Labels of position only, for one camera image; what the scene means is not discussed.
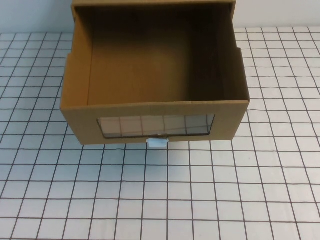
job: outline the box front panel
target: box front panel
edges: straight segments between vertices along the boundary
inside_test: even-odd
[[[149,138],[231,140],[248,105],[248,101],[151,103],[62,109],[62,113],[82,144],[145,143]]]

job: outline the box side wall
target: box side wall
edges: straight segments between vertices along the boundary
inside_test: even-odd
[[[81,10],[75,18],[72,50],[66,60],[61,108],[86,106],[93,49],[92,14]]]
[[[230,13],[221,8],[221,14],[214,21],[217,29],[218,64],[224,81],[224,94],[227,99],[250,100],[241,50],[237,47]]]
[[[236,0],[72,0],[73,18],[78,7],[124,6],[124,5],[179,5],[179,4],[229,4],[231,19],[234,16]]]

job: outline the grid square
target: grid square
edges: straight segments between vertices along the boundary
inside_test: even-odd
[[[261,183],[259,169],[256,167],[237,167],[236,171],[239,183]]]
[[[71,200],[69,218],[87,219],[91,218],[94,200]]]
[[[39,230],[39,238],[61,239],[65,228],[64,219],[43,219]]]
[[[268,111],[277,110],[277,111],[285,111],[286,106],[282,99],[265,99],[266,109]]]
[[[243,222],[221,222],[220,231],[222,240],[246,240],[246,227]]]
[[[263,99],[251,99],[248,110],[266,110]]]
[[[166,182],[167,167],[166,166],[146,166],[145,181],[147,182]]]
[[[25,199],[21,206],[20,218],[41,218],[46,200]]]
[[[106,150],[104,151],[102,164],[122,164],[124,162],[125,151],[124,150]]]
[[[310,185],[288,185],[292,202],[314,202]]]
[[[281,89],[284,99],[301,99],[301,94],[299,88],[283,88]]]
[[[191,183],[192,199],[213,201],[215,197],[215,185],[213,183]]]
[[[280,167],[278,153],[275,151],[259,151],[256,153],[260,167]]]
[[[124,189],[126,189],[125,184],[127,184],[127,183],[126,182],[122,183],[121,190],[123,190],[123,191],[124,191]],[[135,183],[130,183],[130,184],[138,185],[141,183],[135,182]],[[116,199],[119,197],[119,192],[120,192],[120,182],[99,182],[96,197],[97,198],[114,198],[114,199]]]
[[[145,166],[130,166],[123,167],[122,180],[124,181],[143,181],[145,178]]]
[[[40,219],[21,219],[16,222],[13,238],[35,239],[40,226]]]
[[[104,190],[105,191],[103,193],[104,197],[109,197],[109,198],[119,197],[120,184],[117,184],[114,182],[100,182],[99,183],[100,191],[103,191],[103,187],[109,187],[108,189]],[[144,195],[143,182],[123,182],[122,183],[121,194],[120,194],[121,199],[142,199],[143,195]]]
[[[299,149],[306,152],[320,152],[319,142],[316,138],[297,137]]]
[[[143,202],[144,219],[166,219],[167,201],[145,200]]]
[[[78,169],[76,177],[77,181],[98,181],[100,173],[100,166],[81,165]]]
[[[170,182],[189,182],[190,168],[188,166],[169,166],[168,180]]]
[[[59,153],[59,165],[77,165],[81,157],[81,150],[61,150]]]
[[[300,91],[304,99],[320,99],[319,91],[316,88],[301,88]]]
[[[136,240],[141,236],[141,220],[119,219],[116,225],[115,240]]]
[[[39,149],[43,138],[40,135],[24,135],[20,147],[23,149]]]
[[[144,199],[162,200],[167,199],[167,183],[146,182],[144,185]]]
[[[16,218],[20,211],[21,199],[0,199],[0,216],[2,218]]]
[[[303,240],[319,239],[319,227],[319,223],[298,223],[299,232]]]
[[[246,222],[248,239],[273,240],[271,224],[268,222]]]
[[[249,123],[240,123],[238,130],[235,134],[236,136],[251,136]]]
[[[284,184],[265,184],[265,197],[268,202],[289,202],[288,190]]]
[[[269,123],[268,114],[266,111],[250,110],[248,117],[251,123]]]
[[[232,151],[212,151],[214,166],[234,166],[234,155]]]
[[[141,240],[167,239],[167,222],[165,220],[143,220]]]
[[[60,219],[66,218],[70,200],[48,200],[45,206],[44,218]]]
[[[2,193],[2,198],[22,199],[28,183],[25,181],[8,181]]]
[[[86,240],[89,236],[90,220],[68,219],[66,221],[64,239]]]
[[[256,151],[276,151],[276,144],[273,137],[253,137]]]
[[[13,165],[9,178],[9,181],[27,181],[30,179],[33,166],[30,165]]]
[[[142,216],[142,201],[140,200],[120,200],[119,219],[138,219]]]
[[[279,152],[283,167],[303,167],[301,154],[299,152]]]
[[[17,157],[16,157],[16,154],[17,154],[17,150],[13,150],[13,149],[9,149],[9,150],[2,149],[2,150],[0,150],[0,156],[2,156],[2,158],[0,159],[0,164],[1,165],[2,164],[12,164],[13,162],[16,163],[17,162],[17,158],[18,158],[18,156],[21,156],[21,153],[20,154],[18,153]]]
[[[94,199],[96,195],[97,184],[97,182],[76,182],[72,198]]]
[[[147,151],[146,164],[147,165],[167,165],[168,164],[167,155],[168,155],[168,152],[165,150]]]
[[[223,221],[243,221],[240,202],[218,201],[219,219]]]
[[[236,183],[216,183],[215,190],[217,201],[240,201],[239,187]]]
[[[289,123],[271,123],[272,131],[275,137],[294,137],[295,134]]]
[[[26,135],[43,135],[47,128],[46,122],[29,122],[25,134]]]
[[[320,184],[320,168],[306,168],[311,184]]]
[[[193,219],[217,220],[217,204],[214,201],[193,201]]]
[[[236,136],[232,140],[233,150],[237,151],[254,151],[253,140],[251,137]]]
[[[10,238],[14,229],[16,220],[13,218],[0,219],[0,238]]]
[[[267,204],[264,202],[243,202],[243,212],[246,221],[268,221]]]
[[[294,133],[297,137],[315,137],[315,131],[312,124],[294,123],[292,124]]]
[[[89,239],[112,239],[115,236],[115,228],[115,220],[92,220]]]
[[[100,181],[120,181],[122,178],[123,167],[119,165],[102,166]]]
[[[296,78],[294,77],[281,77],[281,78],[278,78],[278,82],[281,88],[297,88],[298,87]]]
[[[168,219],[192,219],[191,201],[168,201]]]
[[[191,200],[190,183],[170,182],[168,184],[168,199],[170,200]]]
[[[116,218],[118,202],[114,199],[97,199],[94,204],[93,217],[96,219]]]
[[[309,180],[304,168],[284,168],[284,176],[288,184],[308,184]]]
[[[33,169],[32,181],[51,181],[55,172],[55,166],[36,165]]]
[[[54,174],[54,181],[74,181],[76,179],[78,167],[58,165]]]
[[[319,222],[319,212],[315,203],[293,203],[294,214],[298,222]]]
[[[272,229],[274,240],[299,240],[299,234],[295,223],[273,222]]]
[[[251,123],[250,126],[254,137],[269,137],[273,135],[269,123]]]
[[[26,199],[46,199],[49,194],[50,182],[32,181],[29,183],[25,198]]]
[[[194,150],[190,152],[191,165],[212,165],[212,157],[210,151]]]
[[[254,151],[235,151],[234,159],[238,167],[257,166],[257,158]]]
[[[194,221],[194,239],[208,240],[219,239],[219,226],[214,221]]]
[[[210,150],[210,141],[190,141],[190,150]]]
[[[287,111],[269,111],[271,123],[290,123],[290,118]]]
[[[36,159],[36,164],[55,165],[58,161],[59,154],[59,150],[40,150]]]
[[[192,166],[191,167],[192,182],[213,182],[213,170],[210,166]]]
[[[280,167],[261,167],[260,173],[264,184],[284,184],[285,179]]]
[[[242,201],[264,202],[264,189],[261,184],[239,184]]]
[[[215,166],[213,170],[216,183],[237,183],[237,174],[234,167]]]
[[[278,151],[299,151],[296,139],[294,137],[275,137],[275,143]]]
[[[307,112],[304,111],[288,111],[292,123],[310,123]]]
[[[267,205],[268,205],[271,221],[275,221],[275,222],[295,221],[293,209],[290,203],[268,202]]]

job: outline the open box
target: open box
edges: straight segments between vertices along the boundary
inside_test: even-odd
[[[73,0],[61,111],[82,144],[231,140],[250,102],[233,0]]]

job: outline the cardboard flap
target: cardboard flap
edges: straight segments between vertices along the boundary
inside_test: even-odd
[[[236,7],[236,0],[72,0],[71,8],[73,18],[76,18],[77,7],[178,4],[230,4],[231,18],[233,18]]]

